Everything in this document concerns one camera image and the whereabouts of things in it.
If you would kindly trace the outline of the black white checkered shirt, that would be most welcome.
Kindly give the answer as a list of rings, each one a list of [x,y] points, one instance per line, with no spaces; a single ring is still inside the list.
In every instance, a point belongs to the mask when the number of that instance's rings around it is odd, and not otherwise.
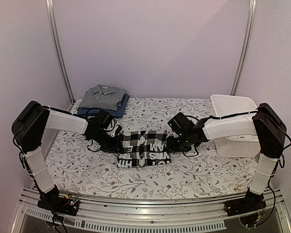
[[[117,166],[134,168],[171,163],[167,152],[168,131],[133,131],[119,134]]]

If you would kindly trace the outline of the blue checkered shirt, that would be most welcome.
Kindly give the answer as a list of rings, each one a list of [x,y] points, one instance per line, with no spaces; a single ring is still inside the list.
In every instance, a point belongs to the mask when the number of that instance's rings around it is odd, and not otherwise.
[[[121,100],[120,106],[116,110],[104,109],[114,118],[122,118],[124,116],[125,108],[129,101],[129,94],[125,94]],[[96,116],[101,109],[99,108],[78,108],[77,115],[86,117],[86,116]]]

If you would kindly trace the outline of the grey polo shirt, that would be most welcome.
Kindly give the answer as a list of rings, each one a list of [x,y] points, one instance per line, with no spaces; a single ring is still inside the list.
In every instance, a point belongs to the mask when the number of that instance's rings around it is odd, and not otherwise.
[[[98,84],[86,91],[79,107],[117,110],[126,93],[125,89]]]

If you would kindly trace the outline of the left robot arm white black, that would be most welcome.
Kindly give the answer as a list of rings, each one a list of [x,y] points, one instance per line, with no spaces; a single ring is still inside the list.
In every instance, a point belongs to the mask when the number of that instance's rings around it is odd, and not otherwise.
[[[100,151],[117,153],[119,140],[110,136],[107,128],[113,117],[100,110],[92,118],[78,116],[60,109],[43,106],[32,100],[12,124],[13,144],[19,149],[19,159],[36,185],[40,198],[51,210],[62,207],[59,191],[49,175],[42,153],[42,138],[46,129],[72,132],[99,144]]]

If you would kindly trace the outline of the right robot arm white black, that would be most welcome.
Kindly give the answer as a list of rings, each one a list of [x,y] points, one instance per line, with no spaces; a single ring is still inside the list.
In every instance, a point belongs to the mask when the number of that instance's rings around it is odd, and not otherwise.
[[[190,116],[180,112],[168,121],[168,125],[177,134],[176,137],[167,138],[168,153],[185,153],[201,143],[228,136],[257,136],[259,162],[245,198],[241,201],[241,207],[246,212],[251,212],[259,205],[283,151],[291,146],[291,137],[287,134],[285,124],[267,103],[260,104],[254,111],[209,116],[196,123],[191,121]]]

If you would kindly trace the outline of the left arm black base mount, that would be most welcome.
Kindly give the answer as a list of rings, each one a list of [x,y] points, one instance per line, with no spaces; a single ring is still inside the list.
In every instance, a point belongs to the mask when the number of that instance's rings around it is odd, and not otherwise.
[[[76,216],[80,205],[78,197],[72,197],[71,194],[64,197],[58,194],[45,194],[40,196],[37,206],[42,209],[54,211],[60,214]]]

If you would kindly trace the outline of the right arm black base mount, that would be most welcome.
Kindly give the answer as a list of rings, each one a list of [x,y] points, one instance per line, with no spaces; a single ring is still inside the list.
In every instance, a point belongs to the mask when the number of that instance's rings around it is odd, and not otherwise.
[[[224,211],[227,216],[236,216],[257,211],[266,207],[264,195],[247,193],[245,197],[224,202]]]

